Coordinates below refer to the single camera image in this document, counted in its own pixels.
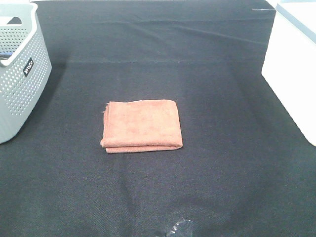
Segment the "clear tape piece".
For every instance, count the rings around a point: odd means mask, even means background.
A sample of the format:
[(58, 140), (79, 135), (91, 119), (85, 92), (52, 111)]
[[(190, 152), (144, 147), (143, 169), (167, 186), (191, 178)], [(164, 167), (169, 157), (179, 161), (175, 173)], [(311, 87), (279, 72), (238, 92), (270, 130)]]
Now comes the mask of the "clear tape piece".
[(178, 220), (165, 234), (166, 237), (192, 237), (193, 221), (182, 218)]

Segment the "white box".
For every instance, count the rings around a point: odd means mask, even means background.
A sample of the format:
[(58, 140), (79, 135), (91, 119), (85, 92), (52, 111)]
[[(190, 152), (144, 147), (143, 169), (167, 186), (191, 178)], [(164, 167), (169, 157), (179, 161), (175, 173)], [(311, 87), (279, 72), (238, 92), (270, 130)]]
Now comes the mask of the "white box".
[(262, 76), (304, 137), (316, 144), (316, 2), (281, 0)]

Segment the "black fabric table mat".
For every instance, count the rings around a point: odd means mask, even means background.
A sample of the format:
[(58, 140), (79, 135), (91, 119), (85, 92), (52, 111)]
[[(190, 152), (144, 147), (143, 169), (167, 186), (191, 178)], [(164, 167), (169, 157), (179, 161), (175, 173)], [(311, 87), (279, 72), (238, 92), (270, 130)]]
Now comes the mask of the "black fabric table mat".
[[(264, 0), (40, 1), (52, 71), (0, 147), (3, 237), (313, 237), (316, 149), (261, 75)], [(108, 154), (109, 101), (177, 103), (183, 147)]]

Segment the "grey perforated plastic basket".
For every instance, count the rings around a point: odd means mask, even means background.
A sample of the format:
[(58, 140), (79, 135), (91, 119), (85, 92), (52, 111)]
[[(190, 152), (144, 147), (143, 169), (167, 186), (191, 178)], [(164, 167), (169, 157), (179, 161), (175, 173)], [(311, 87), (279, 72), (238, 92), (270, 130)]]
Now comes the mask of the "grey perforated plastic basket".
[(39, 100), (52, 65), (28, 0), (0, 2), (0, 141), (12, 139)]

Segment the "orange-brown towel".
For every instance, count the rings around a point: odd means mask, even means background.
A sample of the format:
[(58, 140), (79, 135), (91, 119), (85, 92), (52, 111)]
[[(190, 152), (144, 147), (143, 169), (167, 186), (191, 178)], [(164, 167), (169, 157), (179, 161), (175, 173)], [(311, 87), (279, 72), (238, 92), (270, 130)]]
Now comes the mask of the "orange-brown towel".
[(183, 146), (175, 101), (107, 103), (101, 147), (109, 154), (177, 150)]

